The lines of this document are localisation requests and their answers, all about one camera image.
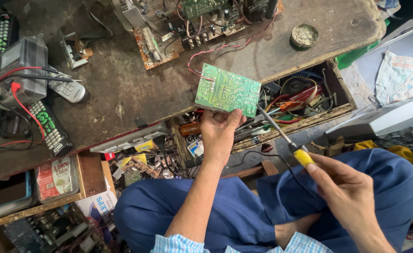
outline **wooden workbench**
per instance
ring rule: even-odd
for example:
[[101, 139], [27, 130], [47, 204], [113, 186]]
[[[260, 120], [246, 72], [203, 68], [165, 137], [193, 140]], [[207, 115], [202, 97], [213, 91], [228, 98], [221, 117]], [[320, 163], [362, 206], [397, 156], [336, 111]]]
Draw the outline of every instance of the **wooden workbench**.
[[[193, 108], [199, 77], [183, 66], [200, 49], [186, 51], [178, 59], [146, 71], [133, 35], [124, 30], [110, 6], [97, 4], [92, 11], [111, 27], [114, 36], [92, 43], [94, 56], [89, 63], [69, 71], [59, 46], [58, 29], [84, 28], [79, 20], [74, 20], [78, 13], [86, 11], [81, 2], [18, 0], [7, 5], [20, 22], [21, 36], [42, 32], [49, 49], [49, 63], [83, 80], [82, 84], [91, 94], [85, 104], [71, 104], [51, 92], [48, 95], [76, 152], [136, 130], [137, 118], [151, 124]], [[203, 54], [195, 57], [191, 66], [200, 69], [202, 62], [206, 62], [268, 82], [371, 44], [380, 39], [386, 29], [373, 0], [283, 0], [283, 5], [284, 13], [245, 49]], [[243, 43], [261, 31], [266, 22], [230, 37], [218, 38], [202, 49], [216, 48], [223, 43]], [[301, 23], [315, 26], [319, 41], [313, 48], [298, 52], [289, 45], [289, 36], [293, 27]], [[116, 112], [119, 107], [122, 117]], [[43, 145], [24, 152], [0, 151], [0, 179], [49, 159], [48, 149]]]

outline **tv main board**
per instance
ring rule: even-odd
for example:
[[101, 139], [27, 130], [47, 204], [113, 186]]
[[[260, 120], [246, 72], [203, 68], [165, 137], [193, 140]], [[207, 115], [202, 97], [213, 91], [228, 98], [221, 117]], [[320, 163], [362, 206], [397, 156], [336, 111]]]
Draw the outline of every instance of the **tv main board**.
[[203, 63], [202, 75], [214, 81], [200, 78], [195, 103], [203, 108], [225, 112], [234, 109], [254, 118], [256, 103], [260, 97], [261, 83]]

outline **clear plastic box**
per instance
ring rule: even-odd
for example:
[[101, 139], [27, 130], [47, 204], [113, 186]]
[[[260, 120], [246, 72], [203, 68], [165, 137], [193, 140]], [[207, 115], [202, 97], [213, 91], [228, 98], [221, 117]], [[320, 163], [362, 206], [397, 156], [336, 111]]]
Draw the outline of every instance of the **clear plastic box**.
[[80, 190], [76, 155], [39, 166], [34, 173], [38, 199], [42, 204], [74, 195]]
[[[44, 67], [47, 66], [48, 49], [44, 43], [42, 33], [36, 36], [24, 37], [11, 47], [6, 49], [0, 56], [0, 75], [19, 67]], [[23, 69], [14, 74], [29, 74], [46, 76], [41, 69]], [[26, 79], [13, 77], [14, 82], [19, 83], [21, 88], [16, 92], [19, 101], [23, 104], [37, 102], [47, 96], [46, 80]], [[19, 107], [11, 90], [6, 90], [7, 79], [0, 83], [0, 95], [3, 96], [2, 103], [8, 106]]]

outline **red wire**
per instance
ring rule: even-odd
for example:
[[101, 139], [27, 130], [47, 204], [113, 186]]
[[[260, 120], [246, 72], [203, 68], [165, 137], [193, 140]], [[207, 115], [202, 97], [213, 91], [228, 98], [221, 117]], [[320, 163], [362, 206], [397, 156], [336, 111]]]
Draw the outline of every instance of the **red wire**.
[[250, 38], [249, 38], [244, 44], [242, 44], [242, 45], [222, 45], [222, 46], [220, 46], [220, 47], [218, 47], [218, 48], [216, 48], [216, 49], [212, 49], [212, 50], [208, 50], [208, 51], [201, 51], [201, 52], [199, 52], [199, 53], [197, 53], [197, 54], [193, 54], [193, 55], [191, 56], [191, 58], [189, 59], [189, 62], [187, 63], [187, 66], [189, 67], [189, 68], [188, 68], [189, 71], [191, 71], [192, 73], [198, 75], [198, 76], [201, 77], [201, 78], [205, 78], [205, 79], [207, 79], [207, 80], [209, 80], [209, 81], [213, 81], [213, 82], [214, 82], [214, 80], [209, 79], [209, 78], [206, 78], [206, 77], [202, 76], [201, 74], [194, 72], [194, 71], [190, 68], [190, 64], [191, 64], [192, 58], [194, 58], [194, 56], [196, 56], [196, 55], [211, 53], [211, 52], [214, 52], [214, 51], [217, 51], [217, 50], [221, 50], [221, 49], [223, 49], [223, 48], [225, 48], [225, 47], [228, 47], [228, 46], [229, 46], [229, 47], [241, 47], [241, 46], [244, 46], [243, 48], [245, 48], [246, 45], [247, 45], [247, 43], [249, 43], [249, 41], [250, 41], [251, 39], [253, 39], [255, 36], [260, 35], [260, 33], [264, 32], [264, 31], [273, 23], [273, 20], [275, 19], [275, 15], [277, 15], [277, 11], [274, 12], [273, 18], [271, 19], [270, 23], [266, 26], [266, 28], [264, 28], [262, 31], [260, 31], [259, 33], [255, 34], [254, 36], [250, 37]]
[[13, 143], [30, 143], [31, 141], [11, 141], [5, 144], [0, 145], [0, 148], [9, 144], [13, 144]]
[[30, 69], [30, 68], [42, 69], [41, 67], [19, 67], [19, 68], [13, 69], [12, 71], [7, 72], [7, 73], [4, 74], [3, 76], [1, 76], [1, 77], [0, 77], [0, 82], [2, 82], [3, 79], [6, 78], [6, 77], [7, 77], [8, 75], [10, 75], [11, 73], [14, 73], [14, 72], [19, 71], [19, 70], [22, 70], [22, 69]]
[[293, 119], [293, 120], [273, 119], [273, 121], [275, 121], [276, 123], [279, 123], [279, 124], [293, 124], [293, 123], [299, 122], [301, 119], [302, 118], [299, 117], [299, 118], [296, 118], [296, 119]]
[[39, 121], [31, 114], [31, 112], [30, 112], [29, 110], [27, 110], [27, 108], [25, 108], [25, 107], [23, 106], [23, 104], [19, 101], [19, 99], [17, 98], [17, 95], [15, 94], [15, 91], [12, 92], [12, 95], [14, 96], [14, 98], [15, 98], [15, 100], [18, 102], [18, 104], [25, 110], [25, 112], [27, 112], [27, 113], [34, 119], [34, 121], [36, 121], [36, 123], [38, 124], [39, 128], [41, 129], [41, 134], [42, 134], [42, 140], [41, 140], [41, 142], [44, 141], [45, 131], [44, 131], [44, 128], [42, 127], [42, 125], [41, 125], [41, 124], [39, 123]]

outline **small green circuit board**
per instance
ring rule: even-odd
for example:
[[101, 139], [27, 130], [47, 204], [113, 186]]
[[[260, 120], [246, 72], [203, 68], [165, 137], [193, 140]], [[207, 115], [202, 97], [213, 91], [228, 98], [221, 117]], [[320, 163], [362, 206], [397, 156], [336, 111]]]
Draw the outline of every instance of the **small green circuit board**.
[[226, 0], [182, 0], [182, 8], [186, 17], [192, 19], [218, 9], [227, 2]]
[[260, 97], [260, 82], [206, 63], [203, 64], [202, 75], [214, 82], [200, 78], [195, 101], [198, 106], [225, 112], [237, 108], [242, 110], [244, 116], [255, 117], [256, 103]]

